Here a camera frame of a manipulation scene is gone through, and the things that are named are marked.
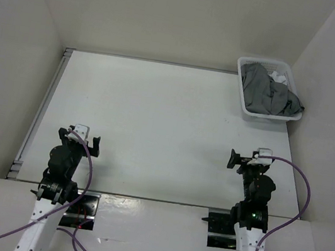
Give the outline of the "grey pleated skirt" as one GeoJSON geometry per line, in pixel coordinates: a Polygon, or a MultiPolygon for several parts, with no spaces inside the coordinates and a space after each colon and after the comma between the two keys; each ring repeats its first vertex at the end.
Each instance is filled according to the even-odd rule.
{"type": "Polygon", "coordinates": [[[241,66],[246,109],[251,113],[292,117],[303,113],[303,104],[287,86],[273,82],[260,63],[241,66]]]}

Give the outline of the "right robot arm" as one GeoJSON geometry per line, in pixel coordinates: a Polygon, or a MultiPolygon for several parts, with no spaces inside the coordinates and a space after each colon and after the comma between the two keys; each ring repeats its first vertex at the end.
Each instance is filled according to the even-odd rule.
{"type": "Polygon", "coordinates": [[[264,173],[272,164],[270,149],[259,148],[251,157],[242,157],[234,150],[227,167],[238,166],[242,176],[244,200],[234,205],[227,226],[236,235],[236,251],[265,251],[262,238],[268,231],[268,202],[276,190],[273,180],[264,173]]]}

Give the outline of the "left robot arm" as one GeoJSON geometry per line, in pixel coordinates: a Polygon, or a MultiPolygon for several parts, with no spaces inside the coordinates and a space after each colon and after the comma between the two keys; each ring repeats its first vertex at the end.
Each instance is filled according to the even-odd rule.
{"type": "Polygon", "coordinates": [[[84,125],[61,128],[61,144],[51,149],[43,178],[35,191],[36,201],[28,224],[14,251],[48,251],[59,222],[66,211],[76,208],[82,194],[72,176],[83,157],[88,159],[89,174],[85,190],[92,181],[92,158],[99,155],[100,137],[93,138],[89,147],[90,128],[84,125]]]}

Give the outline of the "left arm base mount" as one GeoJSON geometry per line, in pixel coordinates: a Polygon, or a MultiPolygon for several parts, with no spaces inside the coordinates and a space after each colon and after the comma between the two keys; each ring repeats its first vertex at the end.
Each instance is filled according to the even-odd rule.
{"type": "Polygon", "coordinates": [[[93,230],[99,199],[101,199],[101,196],[98,193],[88,192],[84,194],[76,204],[67,209],[59,222],[59,226],[93,230]]]}

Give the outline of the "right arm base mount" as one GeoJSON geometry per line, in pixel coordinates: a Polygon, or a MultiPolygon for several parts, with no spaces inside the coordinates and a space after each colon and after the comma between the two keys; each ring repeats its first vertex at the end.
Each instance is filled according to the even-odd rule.
{"type": "Polygon", "coordinates": [[[236,235],[228,213],[209,211],[202,220],[207,222],[207,246],[214,248],[236,249],[236,235]]]}

